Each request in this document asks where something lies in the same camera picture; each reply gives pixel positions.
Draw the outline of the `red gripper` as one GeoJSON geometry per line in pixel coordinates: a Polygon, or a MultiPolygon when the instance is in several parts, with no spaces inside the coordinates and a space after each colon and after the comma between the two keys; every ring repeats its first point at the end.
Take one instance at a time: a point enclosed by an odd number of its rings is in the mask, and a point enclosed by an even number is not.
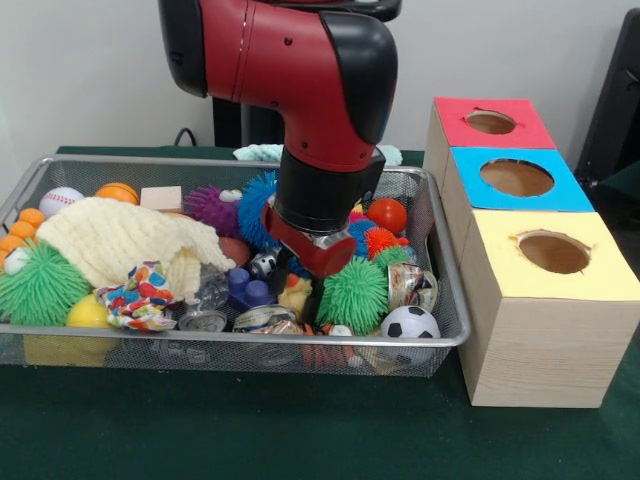
{"type": "Polygon", "coordinates": [[[311,278],[311,293],[303,309],[304,322],[313,325],[324,295],[323,279],[344,268],[354,255],[357,242],[347,230],[330,235],[314,235],[297,230],[287,224],[270,205],[263,207],[262,223],[267,232],[315,276],[311,278]]]}

